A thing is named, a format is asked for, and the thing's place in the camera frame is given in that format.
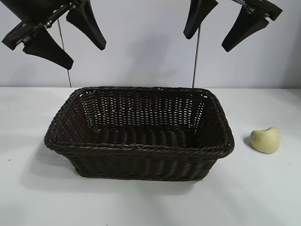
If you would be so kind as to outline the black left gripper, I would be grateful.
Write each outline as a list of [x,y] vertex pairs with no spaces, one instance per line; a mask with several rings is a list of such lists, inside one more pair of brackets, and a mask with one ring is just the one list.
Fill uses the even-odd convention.
[[[100,50],[106,47],[106,40],[95,19],[89,0],[2,0],[21,22],[2,40],[14,50],[31,32],[46,28],[69,11],[66,20],[82,31]],[[73,66],[73,59],[55,42],[45,28],[41,28],[24,42],[23,52],[41,57],[67,70]]]

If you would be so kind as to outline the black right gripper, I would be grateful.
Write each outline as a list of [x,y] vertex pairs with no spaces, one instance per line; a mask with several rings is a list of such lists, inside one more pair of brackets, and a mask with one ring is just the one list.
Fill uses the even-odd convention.
[[[264,29],[269,24],[265,18],[275,21],[283,10],[268,0],[233,0],[242,6],[231,30],[222,42],[226,52],[250,35]],[[185,38],[191,39],[205,17],[218,5],[216,0],[191,0],[187,22],[183,31]]]

